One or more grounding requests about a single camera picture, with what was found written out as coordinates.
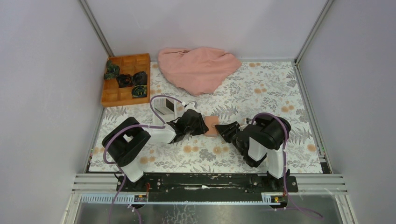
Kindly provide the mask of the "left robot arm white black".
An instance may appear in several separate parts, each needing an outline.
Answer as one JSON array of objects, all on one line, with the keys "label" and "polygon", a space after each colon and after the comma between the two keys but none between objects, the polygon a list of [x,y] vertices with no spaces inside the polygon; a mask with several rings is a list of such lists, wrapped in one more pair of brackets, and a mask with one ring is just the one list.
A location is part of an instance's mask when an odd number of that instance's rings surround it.
[{"label": "left robot arm white black", "polygon": [[136,160],[146,144],[177,143],[186,135],[202,135],[209,131],[201,113],[188,109],[182,116],[166,121],[162,126],[144,125],[129,117],[103,140],[104,159],[109,154],[128,178],[127,186],[134,192],[144,188],[143,170]]}]

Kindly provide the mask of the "white translucent card box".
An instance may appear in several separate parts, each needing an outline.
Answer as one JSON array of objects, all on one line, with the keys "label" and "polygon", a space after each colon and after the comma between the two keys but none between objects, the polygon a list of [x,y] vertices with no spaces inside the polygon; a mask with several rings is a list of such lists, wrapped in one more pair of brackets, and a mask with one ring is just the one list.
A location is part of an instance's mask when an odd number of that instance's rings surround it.
[{"label": "white translucent card box", "polygon": [[178,117],[178,101],[171,98],[159,97],[152,100],[154,112],[166,123]]}]

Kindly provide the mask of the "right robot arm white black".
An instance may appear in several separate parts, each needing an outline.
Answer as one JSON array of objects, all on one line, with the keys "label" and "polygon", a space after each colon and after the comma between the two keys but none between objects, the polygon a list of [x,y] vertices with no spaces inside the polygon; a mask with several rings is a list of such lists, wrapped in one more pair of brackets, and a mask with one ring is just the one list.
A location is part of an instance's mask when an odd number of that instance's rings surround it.
[{"label": "right robot arm white black", "polygon": [[290,136],[291,125],[270,113],[259,113],[250,123],[233,122],[214,126],[223,140],[231,143],[250,167],[258,167],[268,160],[269,189],[280,192],[286,187],[284,175],[288,172],[284,149]]}]

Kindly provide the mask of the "brown leather card holder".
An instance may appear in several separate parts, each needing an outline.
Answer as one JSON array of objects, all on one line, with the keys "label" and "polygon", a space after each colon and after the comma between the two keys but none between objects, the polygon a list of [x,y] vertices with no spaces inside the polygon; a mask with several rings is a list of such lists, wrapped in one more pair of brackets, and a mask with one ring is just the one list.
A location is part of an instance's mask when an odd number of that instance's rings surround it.
[{"label": "brown leather card holder", "polygon": [[219,124],[219,117],[218,116],[205,116],[204,119],[205,125],[208,127],[208,131],[205,133],[207,137],[217,137],[218,131],[215,128],[216,125]]}]

